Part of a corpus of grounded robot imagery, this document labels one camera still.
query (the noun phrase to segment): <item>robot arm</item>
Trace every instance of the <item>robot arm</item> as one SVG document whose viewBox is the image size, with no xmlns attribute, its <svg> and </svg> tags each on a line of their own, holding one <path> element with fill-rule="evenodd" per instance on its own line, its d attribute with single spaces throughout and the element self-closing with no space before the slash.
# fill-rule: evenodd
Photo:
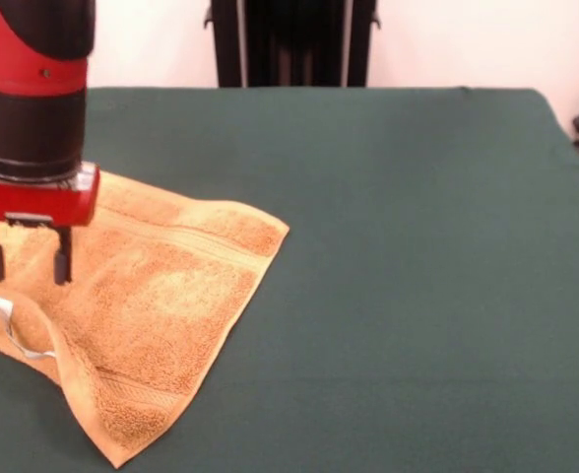
<svg viewBox="0 0 579 473">
<path fill-rule="evenodd" d="M 59 233 L 60 285 L 71 281 L 71 228 L 97 202 L 99 168 L 82 160 L 94 35 L 95 0 L 0 0 L 0 222 Z"/>
</svg>

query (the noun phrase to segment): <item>towel label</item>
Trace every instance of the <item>towel label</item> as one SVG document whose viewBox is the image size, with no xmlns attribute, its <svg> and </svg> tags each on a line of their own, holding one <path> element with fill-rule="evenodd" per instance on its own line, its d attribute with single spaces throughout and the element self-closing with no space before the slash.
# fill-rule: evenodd
<svg viewBox="0 0 579 473">
<path fill-rule="evenodd" d="M 5 333 L 9 337 L 10 341 L 14 344 L 16 348 L 18 348 L 25 358 L 30 360 L 41 360 L 43 358 L 55 358 L 55 352 L 34 352 L 25 348 L 21 345 L 16 337 L 14 337 L 14 331 L 12 330 L 12 312 L 14 310 L 14 303 L 8 301 L 7 299 L 3 299 L 0 297 L 0 319 L 5 326 Z"/>
</svg>

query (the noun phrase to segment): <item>towel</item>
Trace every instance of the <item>towel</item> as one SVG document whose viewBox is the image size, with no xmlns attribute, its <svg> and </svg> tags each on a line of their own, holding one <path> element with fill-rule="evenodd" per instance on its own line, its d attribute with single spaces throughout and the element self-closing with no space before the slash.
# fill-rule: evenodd
<svg viewBox="0 0 579 473">
<path fill-rule="evenodd" d="M 0 225 L 0 352 L 57 384 L 119 468 L 182 415 L 288 232 L 245 204 L 103 172 L 72 284 L 53 284 L 54 231 Z"/>
</svg>

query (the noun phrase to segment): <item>green tablecloth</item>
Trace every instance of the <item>green tablecloth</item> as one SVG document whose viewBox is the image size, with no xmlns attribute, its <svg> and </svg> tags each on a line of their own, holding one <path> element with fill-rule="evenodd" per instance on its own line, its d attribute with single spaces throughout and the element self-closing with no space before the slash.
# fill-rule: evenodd
<svg viewBox="0 0 579 473">
<path fill-rule="evenodd" d="M 579 158 L 530 91 L 95 90 L 86 159 L 291 233 L 127 472 L 579 471 Z M 0 471 L 110 471 L 0 355 Z"/>
</svg>

